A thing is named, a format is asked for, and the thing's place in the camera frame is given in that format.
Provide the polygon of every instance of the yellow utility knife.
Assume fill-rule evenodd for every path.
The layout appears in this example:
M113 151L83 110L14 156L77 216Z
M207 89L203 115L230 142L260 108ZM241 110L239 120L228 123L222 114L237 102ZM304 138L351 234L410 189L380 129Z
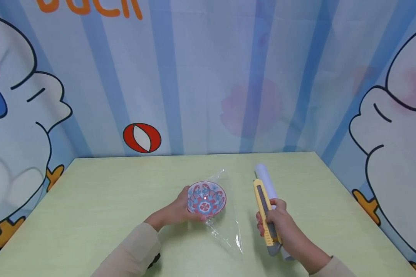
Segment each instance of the yellow utility knife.
M256 195L257 206L259 207L260 217L264 229L263 238L267 245L270 256L276 256L282 247L282 240L280 239L276 227L273 223L267 223L267 213L272 210L270 199L268 199L265 187L260 179L254 180L254 194Z

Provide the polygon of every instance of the hand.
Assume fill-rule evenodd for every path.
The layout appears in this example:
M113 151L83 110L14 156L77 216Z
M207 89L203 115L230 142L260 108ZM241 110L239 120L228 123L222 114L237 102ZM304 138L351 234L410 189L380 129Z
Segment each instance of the hand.
M176 200L150 215L145 223L151 225L156 231L160 231L166 225L181 224L187 221L205 221L204 215L193 214L187 210L189 188L190 186L184 187Z
M271 199L270 203L275 205L275 210L268 211L267 222L273 222L277 233L283 241L284 249L295 258L296 253L310 241L299 229L293 218L287 212L287 203L281 199ZM263 224L260 213L256 214L257 229L263 237Z
M270 204L276 208L268 211L266 222L272 222L275 225L284 249L298 260L310 275L324 268L331 257L305 236L287 212L287 203L281 199L271 199ZM257 213L256 217L257 229L260 231L260 236L263 237L264 229L260 213Z

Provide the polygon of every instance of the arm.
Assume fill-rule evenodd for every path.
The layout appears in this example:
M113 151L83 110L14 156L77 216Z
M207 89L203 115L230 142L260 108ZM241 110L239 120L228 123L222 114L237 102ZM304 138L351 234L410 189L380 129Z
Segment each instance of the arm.
M287 212L287 203L281 199L271 199L274 210L267 214L267 221L273 222L277 232L283 237L284 249L307 270L311 277L355 277L336 257L322 251L299 229ZM263 236L260 214L257 213L257 228Z
M157 231L146 222L138 225L106 257L91 277L142 276L158 255L160 243Z
M188 186L171 204L150 215L106 257L91 277L140 277L152 262L157 262L160 243L158 232L166 225L189 220L203 221L187 210Z

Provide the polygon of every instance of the beach ball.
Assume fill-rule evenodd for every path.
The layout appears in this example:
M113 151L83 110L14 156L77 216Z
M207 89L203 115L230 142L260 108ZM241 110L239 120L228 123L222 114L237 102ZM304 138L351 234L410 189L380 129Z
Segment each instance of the beach ball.
M140 153L152 153L162 143L159 131L145 123L132 123L126 126L123 140L127 146Z

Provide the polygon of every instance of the decorative bowl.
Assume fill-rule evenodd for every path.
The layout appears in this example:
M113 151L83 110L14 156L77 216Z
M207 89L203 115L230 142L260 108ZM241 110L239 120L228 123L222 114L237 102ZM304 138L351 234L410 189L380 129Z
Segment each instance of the decorative bowl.
M200 181L188 189L188 211L213 217L222 212L226 204L225 190L210 181Z

